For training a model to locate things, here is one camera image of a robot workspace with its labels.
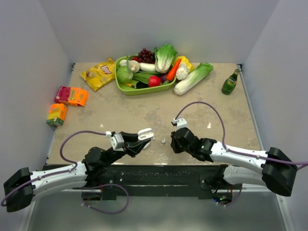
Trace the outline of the white oval charging case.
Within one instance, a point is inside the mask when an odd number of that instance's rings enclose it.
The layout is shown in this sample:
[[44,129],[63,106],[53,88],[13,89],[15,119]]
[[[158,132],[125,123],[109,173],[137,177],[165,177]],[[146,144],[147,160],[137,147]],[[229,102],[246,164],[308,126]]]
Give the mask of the white oval charging case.
[[152,139],[154,137],[154,132],[151,128],[145,128],[138,132],[138,140],[143,141],[146,139]]

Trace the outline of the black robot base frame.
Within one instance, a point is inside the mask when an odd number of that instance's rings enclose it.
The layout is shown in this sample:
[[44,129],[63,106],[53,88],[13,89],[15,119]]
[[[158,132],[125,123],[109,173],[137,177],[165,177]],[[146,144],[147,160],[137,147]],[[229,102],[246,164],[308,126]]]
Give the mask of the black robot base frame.
[[100,186],[103,200],[118,196],[144,197],[197,197],[212,199],[240,189],[222,178],[226,165],[206,166],[142,166],[112,165],[95,178],[87,178],[86,187]]

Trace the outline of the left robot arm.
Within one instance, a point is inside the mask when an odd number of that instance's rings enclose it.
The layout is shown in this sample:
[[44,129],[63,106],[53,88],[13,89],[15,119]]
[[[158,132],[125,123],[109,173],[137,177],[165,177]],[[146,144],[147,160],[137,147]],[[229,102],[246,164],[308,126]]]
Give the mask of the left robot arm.
[[69,165],[42,171],[30,171],[24,167],[16,171],[3,184],[5,196],[0,205],[7,212],[16,212],[54,192],[75,188],[94,189],[111,164],[125,155],[135,157],[147,148],[154,132],[146,128],[135,134],[107,131],[103,135],[109,139],[111,148],[104,150],[93,147],[82,161],[76,162],[64,157],[64,146],[61,145],[60,157]]

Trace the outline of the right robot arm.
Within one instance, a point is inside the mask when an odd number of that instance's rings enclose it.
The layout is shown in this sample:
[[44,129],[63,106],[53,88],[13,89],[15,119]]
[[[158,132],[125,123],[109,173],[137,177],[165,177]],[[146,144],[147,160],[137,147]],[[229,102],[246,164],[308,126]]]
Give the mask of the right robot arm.
[[171,132],[171,148],[175,153],[187,152],[199,161],[227,163],[225,171],[214,177],[215,185],[226,189],[230,184],[266,186],[282,196],[291,196],[298,168],[280,149],[252,151],[219,141],[196,137],[188,128]]

